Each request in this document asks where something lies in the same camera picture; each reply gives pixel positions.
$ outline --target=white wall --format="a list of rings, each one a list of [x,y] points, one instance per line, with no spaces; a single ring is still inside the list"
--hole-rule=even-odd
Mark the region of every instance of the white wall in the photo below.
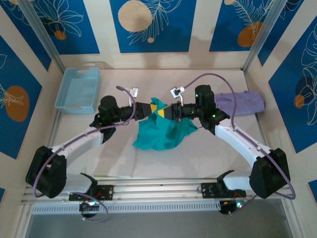
[[[0,205],[0,237],[4,238],[7,237],[12,217],[21,202],[26,185],[25,176],[34,152],[48,139],[54,116],[55,98],[62,76],[53,63],[48,72],[43,68],[1,7],[0,22],[0,35],[42,86],[18,158],[15,160],[0,152],[0,187],[6,190]]]
[[[100,54],[61,56],[67,67],[104,61],[107,68],[241,68],[248,55],[248,51],[209,52],[222,0],[197,0],[188,53],[143,54],[120,53],[109,0],[84,0],[84,3]]]
[[[317,234],[317,204],[308,186],[308,182],[317,179],[317,143],[295,153],[268,81],[315,17],[316,0],[305,0],[264,66],[256,60],[247,74],[250,88],[261,92],[266,100],[266,110],[259,114],[259,120],[268,143],[273,148],[283,149],[287,155],[291,182],[297,195],[294,206],[302,218],[307,237]]]

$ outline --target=beige circle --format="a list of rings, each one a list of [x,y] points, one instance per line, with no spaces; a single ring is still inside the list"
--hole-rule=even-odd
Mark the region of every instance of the beige circle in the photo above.
[[[8,1],[14,5],[19,5],[17,0],[8,0]]]
[[[224,1],[224,4],[226,5],[231,5],[235,2],[235,0],[223,0]]]
[[[153,43],[153,42],[154,42],[154,38],[150,37],[150,38],[148,39],[148,42],[149,42],[149,43]]]
[[[119,10],[118,18],[121,26],[130,32],[143,31],[152,23],[149,8],[141,1],[127,1]]]

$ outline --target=blue plastic basket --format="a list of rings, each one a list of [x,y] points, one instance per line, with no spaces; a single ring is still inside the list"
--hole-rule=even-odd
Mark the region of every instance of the blue plastic basket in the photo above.
[[[101,76],[99,68],[67,68],[61,82],[55,107],[63,113],[94,113]]]

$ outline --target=teal cloth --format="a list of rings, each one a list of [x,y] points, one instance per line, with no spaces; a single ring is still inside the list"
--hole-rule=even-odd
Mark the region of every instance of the teal cloth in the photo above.
[[[157,98],[151,98],[158,109],[147,120],[139,122],[139,133],[134,146],[143,150],[166,150],[179,145],[186,135],[197,130],[191,120],[181,122],[162,118],[158,110],[167,106]]]

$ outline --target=white table surface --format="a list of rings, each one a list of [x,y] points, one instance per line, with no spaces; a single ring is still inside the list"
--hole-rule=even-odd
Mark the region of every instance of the white table surface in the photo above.
[[[170,89],[184,86],[200,74],[218,73],[225,77],[235,92],[247,90],[240,70],[101,70],[102,83],[99,100],[113,95],[119,107],[128,105],[128,96],[115,87],[138,87],[136,101],[149,103],[157,97],[166,104],[176,102]],[[205,76],[184,93],[185,103],[195,102],[195,87],[209,84],[215,94],[230,92],[219,78]],[[94,119],[94,114],[62,115],[54,144],[61,144],[82,133]],[[237,116],[235,123],[254,139],[263,142],[255,115]],[[78,158],[69,166],[69,172],[86,172],[96,176],[134,178],[216,178],[225,171],[250,170],[248,163],[226,142],[203,128],[186,136],[174,149],[166,151],[141,150],[132,146],[138,134],[138,122],[131,121],[117,128],[112,138]]]

